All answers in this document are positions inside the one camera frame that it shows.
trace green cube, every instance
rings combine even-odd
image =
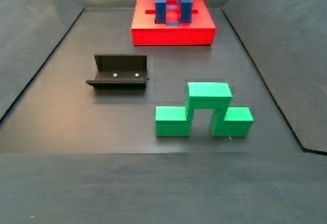
[[[189,136],[192,121],[187,120],[184,106],[156,107],[156,135]]]
[[[223,121],[219,116],[211,122],[212,136],[246,137],[252,126],[252,113],[248,107],[228,107]]]
[[[187,115],[193,118],[195,109],[227,109],[232,95],[224,82],[189,82]]]

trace red platform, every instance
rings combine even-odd
[[[176,0],[167,0],[167,22],[176,22]],[[155,23],[155,0],[136,0],[132,38],[133,45],[211,45],[216,26],[203,0],[193,0],[192,23],[167,26]]]

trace blue block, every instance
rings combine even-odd
[[[176,10],[177,9],[177,6],[175,6],[175,5],[167,5],[167,9],[168,10]]]
[[[165,23],[167,0],[156,0],[156,20],[155,23]]]
[[[180,0],[180,23],[192,23],[193,0]]]
[[[172,22],[167,22],[165,25],[167,25],[168,27],[176,27],[176,26],[180,26],[180,23],[172,21]]]

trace gray floor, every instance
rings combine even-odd
[[[326,224],[326,168],[304,153],[3,155],[1,223]]]
[[[252,61],[225,21],[212,46],[135,47],[132,9],[89,9],[55,51],[40,75],[0,126],[1,152],[139,153],[300,151]],[[148,55],[144,94],[95,92],[93,54]],[[248,106],[255,124],[246,139],[212,138],[211,112],[195,112],[189,138],[156,138],[155,106],[183,105],[188,81],[224,81],[232,105]]]

